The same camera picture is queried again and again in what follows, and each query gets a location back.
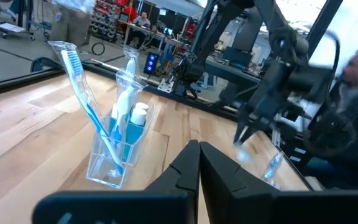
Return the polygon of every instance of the robotic arm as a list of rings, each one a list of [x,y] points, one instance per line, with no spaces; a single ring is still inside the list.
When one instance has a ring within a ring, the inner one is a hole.
[[[289,101],[288,97],[296,95],[313,103],[322,103],[329,93],[336,70],[335,63],[333,69],[308,65],[307,40],[288,25],[274,0],[255,0],[255,6],[269,31],[269,44],[276,61],[267,70],[250,100],[240,107],[234,136],[234,144],[237,145],[244,143],[258,130],[278,130],[279,124],[283,128],[293,129],[275,121],[277,114],[291,111],[308,118],[303,108]],[[249,122],[251,114],[256,117],[253,123]]]
[[[218,5],[218,13],[206,28],[215,5]],[[333,69],[308,65],[307,40],[289,26],[274,0],[209,0],[191,50],[175,71],[178,78],[185,83],[196,82],[204,72],[206,57],[228,23],[254,6],[267,26],[269,44],[276,61],[250,100],[241,105],[234,144],[242,144],[258,130],[278,129],[274,120],[277,114],[291,110],[299,116],[307,116],[303,108],[288,101],[288,97],[295,94],[322,103],[334,78]],[[256,117],[253,123],[249,123],[251,114]]]

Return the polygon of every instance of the person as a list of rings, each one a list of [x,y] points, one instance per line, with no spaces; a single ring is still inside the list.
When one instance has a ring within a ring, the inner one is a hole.
[[[317,139],[316,145],[343,150],[313,157],[304,174],[317,177],[328,188],[358,189],[358,54],[344,67],[342,82],[334,89],[338,98],[310,127],[310,137]]]
[[[150,21],[147,18],[147,13],[146,12],[142,12],[141,16],[138,16],[136,19],[134,19],[133,24],[136,24],[138,26],[151,26]],[[127,42],[125,43],[126,45],[129,45],[131,43],[131,41],[134,39],[134,37],[137,37],[139,39],[137,45],[136,45],[136,49],[139,49],[142,44],[144,39],[146,38],[146,35],[139,30],[130,30],[129,34],[128,34],[128,39]]]
[[[128,22],[133,22],[134,19],[137,17],[137,13],[136,13],[134,4],[135,3],[132,3],[132,1],[131,1],[129,3],[129,5],[127,7],[125,7],[125,9],[124,9],[124,13],[128,15]]]
[[[90,15],[61,6],[55,7],[58,8],[58,12],[55,13],[55,19],[52,22],[49,40],[65,41],[77,47],[85,45],[91,22]],[[52,58],[59,61],[55,53]]]

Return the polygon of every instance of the man sitting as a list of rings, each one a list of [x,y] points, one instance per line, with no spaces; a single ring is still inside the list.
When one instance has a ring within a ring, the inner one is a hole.
[[[150,26],[151,23],[150,21],[147,19],[147,13],[146,12],[142,12],[142,16],[138,16],[136,19],[134,19],[133,24],[136,24],[138,26]],[[144,39],[146,38],[146,35],[139,30],[130,30],[129,31],[129,35],[128,35],[128,39],[127,42],[125,43],[126,45],[129,45],[130,42],[134,39],[134,37],[137,37],[139,39],[137,45],[136,45],[136,49],[139,49],[142,44]]]
[[[310,135],[314,146],[340,151],[312,158],[305,174],[326,188],[358,189],[358,54],[344,67],[343,77],[335,90],[337,100],[316,120]]]

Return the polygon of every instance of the computer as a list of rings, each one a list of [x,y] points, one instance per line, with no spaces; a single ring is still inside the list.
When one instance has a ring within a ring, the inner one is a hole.
[[[165,35],[172,35],[173,29],[169,29],[168,27],[164,28],[164,34]]]
[[[167,10],[166,9],[160,9],[159,14],[160,14],[160,16],[166,16],[167,15]]]
[[[122,12],[121,15],[119,16],[119,20],[122,22],[128,22],[129,16]]]

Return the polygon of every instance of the wooden tabletop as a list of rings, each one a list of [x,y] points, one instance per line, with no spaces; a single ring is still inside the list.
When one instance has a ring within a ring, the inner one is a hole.
[[[114,81],[88,72],[88,83],[103,113],[116,100]],[[174,160],[190,139],[208,141],[234,157],[232,121],[143,91],[140,101],[155,104],[136,178],[124,189],[144,189]],[[30,223],[34,205],[57,190],[116,190],[85,179],[94,127],[80,109],[66,76],[0,94],[0,223]],[[261,177],[277,153],[263,133],[246,142],[253,163],[243,168]],[[307,190],[284,162],[277,182]],[[199,223],[209,223],[202,193]]]

